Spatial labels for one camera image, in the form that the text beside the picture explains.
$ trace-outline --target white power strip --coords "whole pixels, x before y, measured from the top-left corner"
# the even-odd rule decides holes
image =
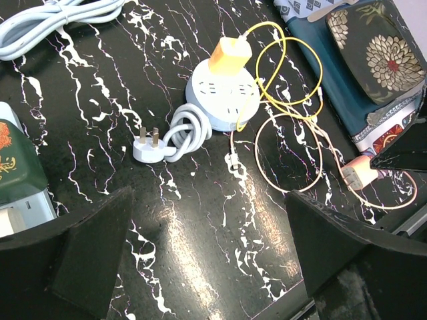
[[[260,92],[254,78],[243,68],[236,76],[214,75],[208,60],[203,60],[193,72],[185,88],[188,103],[199,107],[209,118],[212,129],[229,132],[245,125],[260,107]]]

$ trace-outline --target power strip socket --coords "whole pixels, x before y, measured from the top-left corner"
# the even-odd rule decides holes
[[[260,91],[255,79],[245,68],[233,77],[214,75],[209,70],[208,61],[203,60],[194,69],[185,88],[187,102],[206,114],[213,130],[235,131],[245,106],[239,125],[245,125],[257,113],[260,108]]]

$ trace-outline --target plug prong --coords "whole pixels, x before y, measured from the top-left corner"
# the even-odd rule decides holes
[[[153,128],[153,148],[157,148],[159,146],[159,129]]]
[[[147,136],[147,128],[141,127],[141,129],[139,130],[139,142],[142,145],[145,145],[145,137],[146,136]]]

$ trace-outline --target coiled cable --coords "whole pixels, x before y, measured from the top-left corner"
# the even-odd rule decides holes
[[[338,159],[338,155],[337,155],[337,153],[336,153],[336,150],[335,150],[335,148],[334,148],[334,146],[332,145],[332,142],[331,142],[331,139],[329,138],[329,136],[328,136],[328,134],[323,130],[323,129],[321,129],[318,125],[317,125],[317,123],[316,123],[316,121],[315,121],[315,118],[319,115],[319,113],[321,112],[321,110],[322,110],[322,108],[323,108],[323,105],[324,105],[324,103],[323,103],[323,97],[322,97],[322,90],[320,89],[321,87],[320,87],[320,84],[321,84],[321,82],[322,82],[322,77],[323,77],[323,67],[322,67],[322,62],[320,61],[320,58],[319,58],[319,56],[317,55],[317,53],[307,44],[307,43],[305,43],[304,41],[302,41],[302,40],[300,40],[300,39],[297,39],[297,38],[293,38],[293,37],[285,37],[285,34],[284,34],[284,31],[283,31],[283,29],[277,24],[277,23],[274,23],[274,22],[271,22],[271,21],[264,21],[264,22],[261,22],[261,23],[258,23],[258,24],[256,24],[256,25],[254,25],[253,27],[251,27],[251,28],[249,28],[244,34],[243,34],[243,38],[246,38],[251,32],[253,32],[254,30],[256,30],[257,28],[259,28],[259,27],[263,27],[263,26],[272,26],[272,27],[274,27],[274,28],[276,28],[277,30],[278,30],[278,33],[279,33],[279,36],[280,36],[280,38],[279,39],[277,39],[277,40],[275,40],[275,41],[272,41],[269,45],[267,45],[262,51],[261,51],[261,53],[260,53],[260,55],[258,56],[258,58],[257,58],[257,61],[256,61],[256,82],[258,83],[258,86],[260,87],[260,89],[261,89],[261,91],[262,91],[262,95],[261,95],[261,97],[263,97],[263,96],[265,96],[266,98],[267,98],[267,101],[262,101],[262,103],[270,103],[270,104],[272,104],[276,109],[278,109],[279,111],[281,111],[281,113],[279,113],[279,114],[276,114],[276,115],[272,115],[269,119],[267,119],[263,124],[262,124],[262,126],[260,127],[260,129],[258,130],[258,132],[256,133],[256,138],[255,138],[255,160],[256,160],[256,163],[257,163],[257,166],[258,166],[258,169],[260,170],[260,173],[262,174],[262,177],[268,182],[268,184],[269,185],[271,185],[274,189],[276,189],[276,190],[278,190],[278,191],[280,191],[280,192],[282,192],[282,193],[288,193],[288,192],[290,192],[290,191],[288,191],[288,190],[284,190],[284,189],[282,189],[281,187],[279,187],[279,186],[277,186],[275,183],[273,183],[268,177],[267,177],[267,175],[266,175],[266,173],[264,172],[264,169],[263,169],[263,167],[261,166],[261,163],[260,163],[260,158],[259,158],[259,146],[258,146],[258,143],[259,143],[259,138],[260,138],[260,135],[261,135],[261,133],[262,133],[262,131],[263,131],[263,129],[264,129],[264,127],[269,123],[269,122],[271,122],[271,121],[273,121],[275,118],[278,118],[278,117],[283,117],[283,116],[288,116],[288,117],[292,117],[292,118],[294,118],[294,119],[298,119],[298,120],[301,120],[301,121],[303,121],[307,126],[308,126],[308,129],[312,132],[312,134],[313,134],[313,136],[314,136],[314,139],[315,139],[315,141],[316,141],[316,145],[317,145],[317,150],[318,150],[318,152],[319,152],[319,158],[320,158],[320,165],[319,165],[319,169],[317,170],[317,177],[316,177],[316,179],[310,184],[310,185],[308,185],[307,187],[305,187],[305,188],[303,188],[303,189],[301,189],[300,191],[307,191],[308,189],[310,189],[311,187],[313,187],[319,180],[320,180],[320,177],[323,175],[323,172],[322,172],[322,170],[323,170],[323,155],[322,155],[322,148],[320,147],[320,142],[319,142],[319,139],[318,139],[318,137],[323,137],[327,142],[328,142],[328,144],[329,144],[329,146],[330,146],[330,151],[332,152],[332,154],[333,154],[333,156],[334,156],[334,159],[335,159],[335,162],[336,162],[336,165],[337,165],[337,168],[338,168],[338,171],[340,172],[340,175],[341,175],[341,177],[342,177],[342,179],[345,181],[346,179],[345,179],[345,177],[344,177],[344,173],[342,172],[342,169],[341,169],[341,164],[340,164],[340,161],[339,161],[339,159]],[[283,62],[284,62],[284,59],[285,59],[285,57],[286,57],[286,47],[287,47],[287,44],[286,44],[286,42],[288,41],[288,40],[292,40],[292,41],[297,41],[298,43],[301,43],[302,45],[304,45],[305,47],[307,47],[311,52],[312,52],[312,54],[314,55],[314,57],[316,58],[316,60],[318,61],[318,64],[319,64],[319,68],[320,68],[320,75],[319,75],[319,80],[318,80],[318,84],[316,85],[316,87],[313,89],[313,91],[309,94],[309,95],[306,95],[306,97],[305,98],[303,98],[303,99],[301,99],[301,100],[299,100],[299,101],[294,101],[294,102],[283,102],[283,101],[279,101],[279,100],[277,100],[277,99],[275,99],[272,95],[270,95],[268,92],[267,92],[267,90],[268,90],[268,88],[270,87],[270,85],[274,82],[274,79],[277,77],[277,75],[278,75],[278,72],[279,72],[279,70],[280,70],[280,68],[282,67],[282,64],[283,64]],[[267,83],[267,85],[264,87],[263,86],[263,84],[262,84],[262,82],[260,81],[260,71],[259,71],[259,68],[260,68],[260,60],[261,60],[261,58],[262,58],[262,56],[263,56],[263,54],[270,48],[270,47],[272,47],[273,45],[276,45],[276,44],[282,44],[282,56],[281,56],[281,58],[280,58],[280,61],[279,61],[279,63],[276,65],[276,69],[275,69],[275,71],[274,71],[274,73],[273,73],[273,75],[271,76],[271,78],[270,78],[270,80],[268,81],[268,83]],[[309,115],[309,116],[303,116],[299,111],[297,111],[296,109],[294,109],[293,108],[293,106],[294,105],[297,105],[297,104],[300,104],[300,103],[303,103],[303,102],[305,102],[305,101],[307,101],[310,97],[312,97],[316,92],[318,92],[318,96],[319,96],[319,99],[320,99],[320,107],[319,107],[319,109],[313,114],[313,115]],[[245,125],[240,125],[240,118],[242,117],[242,114],[244,113],[244,111],[245,111],[245,108],[246,108],[246,106],[244,106],[244,108],[242,109],[242,111],[241,111],[241,113],[240,113],[240,115],[239,115],[239,119],[238,119],[238,124],[237,124],[237,131],[239,132],[239,131],[242,131],[243,129],[244,129],[244,127],[245,127]],[[234,132],[231,132],[231,134],[230,134],[230,149],[231,149],[231,155],[233,155],[233,153],[235,154],[235,155],[237,155],[237,153],[236,153],[236,149],[235,149],[235,147],[234,147]],[[409,180],[410,180],[410,182],[411,182],[411,184],[412,184],[412,186],[413,186],[413,190],[411,190],[411,193],[412,193],[412,197],[411,197],[411,199],[409,199],[407,202],[405,202],[405,203],[403,203],[403,204],[400,204],[400,205],[396,205],[396,206],[393,206],[393,207],[389,207],[389,206],[384,206],[384,205],[376,205],[376,204],[373,204],[373,203],[371,203],[371,202],[369,202],[369,201],[367,201],[367,200],[365,200],[363,197],[361,197],[359,194],[357,194],[357,192],[355,191],[355,190],[353,190],[350,186],[348,186],[348,189],[350,190],[350,192],[352,192],[353,193],[353,195],[355,196],[355,197],[357,197],[359,200],[360,200],[360,202],[362,202],[364,205],[366,205],[367,207],[373,207],[373,208],[377,208],[377,209],[383,209],[383,210],[395,210],[395,209],[401,209],[401,208],[404,208],[404,207],[407,207],[408,205],[410,205],[411,203],[413,203],[415,200],[416,200],[416,196],[417,196],[417,193],[418,193],[418,187],[417,187],[417,185],[416,185],[416,182],[415,182],[415,180],[409,175],[409,173],[407,173],[407,172],[404,172],[404,174],[405,174],[405,176],[407,176],[407,178],[409,178]]]
[[[167,162],[175,162],[186,153],[198,150],[205,140],[212,137],[212,126],[203,111],[191,103],[186,103],[173,114],[170,130],[163,137],[165,145],[172,140],[177,152],[165,157]]]
[[[0,60],[10,61],[26,54],[48,34],[71,22],[104,23],[114,20],[125,0],[48,0],[26,9],[0,24]]]

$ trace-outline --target marble table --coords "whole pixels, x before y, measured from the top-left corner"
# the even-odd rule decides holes
[[[7,1],[0,17],[41,3]],[[267,20],[282,23],[272,1],[129,0],[116,21],[68,25],[24,58],[0,63],[0,100],[12,106],[36,146],[58,215],[91,206],[120,187],[135,189],[109,320],[265,319],[302,287],[286,197],[268,186],[254,160],[254,133],[271,109],[262,108],[236,134],[238,172],[226,161],[229,139],[222,133],[177,163],[144,165],[131,155],[140,125],[159,127],[161,136],[167,131],[191,71],[223,34],[237,36]],[[265,28],[249,38],[254,55],[273,34]],[[280,97],[300,99],[316,79],[298,46],[290,43],[288,50],[273,88]],[[272,49],[262,62],[264,77],[279,56]],[[248,69],[254,72],[254,59]],[[317,107],[316,99],[305,106]],[[318,123],[343,162],[357,156],[328,103]],[[260,140],[262,165],[283,188],[314,179],[318,154],[303,125],[278,119]],[[346,190],[323,146],[323,177],[308,194],[367,223],[387,214],[361,205]],[[424,177],[414,177],[420,195],[403,213],[415,212],[427,198]],[[395,174],[364,194],[393,205],[410,192],[407,180]],[[268,319],[283,319],[281,312]]]

